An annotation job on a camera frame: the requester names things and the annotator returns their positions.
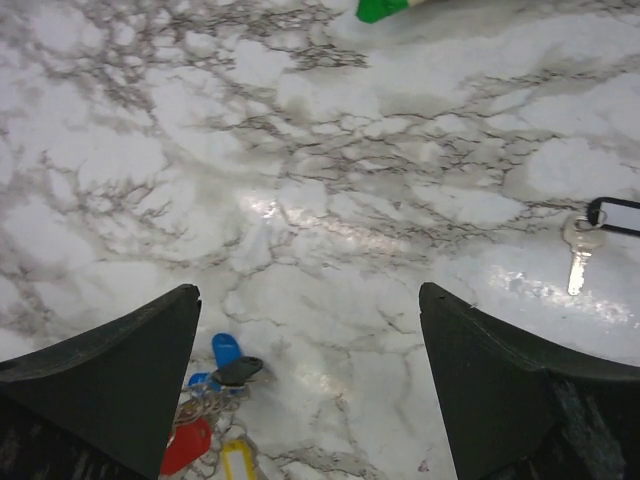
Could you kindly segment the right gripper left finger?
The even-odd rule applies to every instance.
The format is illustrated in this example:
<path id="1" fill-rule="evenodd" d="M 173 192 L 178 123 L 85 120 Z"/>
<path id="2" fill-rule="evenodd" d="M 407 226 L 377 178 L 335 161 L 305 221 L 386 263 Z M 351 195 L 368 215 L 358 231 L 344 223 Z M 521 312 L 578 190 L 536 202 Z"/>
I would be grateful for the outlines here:
<path id="1" fill-rule="evenodd" d="M 200 312 L 183 284 L 2 362 L 2 478 L 158 478 Z"/>

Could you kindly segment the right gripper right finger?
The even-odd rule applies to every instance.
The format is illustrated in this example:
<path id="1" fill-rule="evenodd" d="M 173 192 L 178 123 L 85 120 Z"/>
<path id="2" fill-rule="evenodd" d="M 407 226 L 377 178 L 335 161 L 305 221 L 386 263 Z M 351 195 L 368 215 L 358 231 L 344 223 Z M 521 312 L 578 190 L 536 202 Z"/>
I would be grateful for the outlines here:
<path id="1" fill-rule="evenodd" d="M 638 478 L 638 367 L 543 339 L 435 283 L 419 305 L 458 478 Z"/>

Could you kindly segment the metal disc with keyrings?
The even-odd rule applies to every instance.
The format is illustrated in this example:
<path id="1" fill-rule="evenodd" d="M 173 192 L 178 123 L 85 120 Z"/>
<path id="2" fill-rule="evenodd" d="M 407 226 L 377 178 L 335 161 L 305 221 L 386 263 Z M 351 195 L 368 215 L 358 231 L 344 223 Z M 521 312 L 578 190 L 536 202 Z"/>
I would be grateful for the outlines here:
<path id="1" fill-rule="evenodd" d="M 186 387 L 182 390 L 183 401 L 177 407 L 168 435 L 166 449 L 172 441 L 173 434 L 178 426 L 192 423 L 199 418 L 204 418 L 209 422 L 212 436 L 209 451 L 174 475 L 184 479 L 187 473 L 192 473 L 198 479 L 205 479 L 219 470 L 222 463 L 221 451 L 224 437 L 233 426 L 235 412 L 241 403 L 249 398 L 250 385 L 252 383 L 253 381 L 249 380 L 242 387 L 223 386 L 223 390 L 220 393 L 199 397 L 190 395 Z"/>

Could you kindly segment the key with black tag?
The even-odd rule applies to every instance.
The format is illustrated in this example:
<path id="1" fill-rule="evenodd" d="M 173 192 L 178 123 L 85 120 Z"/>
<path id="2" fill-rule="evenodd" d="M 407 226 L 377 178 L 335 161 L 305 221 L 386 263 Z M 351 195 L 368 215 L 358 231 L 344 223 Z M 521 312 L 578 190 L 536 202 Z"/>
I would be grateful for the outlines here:
<path id="1" fill-rule="evenodd" d="M 592 200 L 583 213 L 571 213 L 562 227 L 562 239 L 570 247 L 571 265 L 567 293 L 578 295 L 593 252 L 604 246 L 608 233 L 639 237 L 639 202 L 614 197 Z"/>

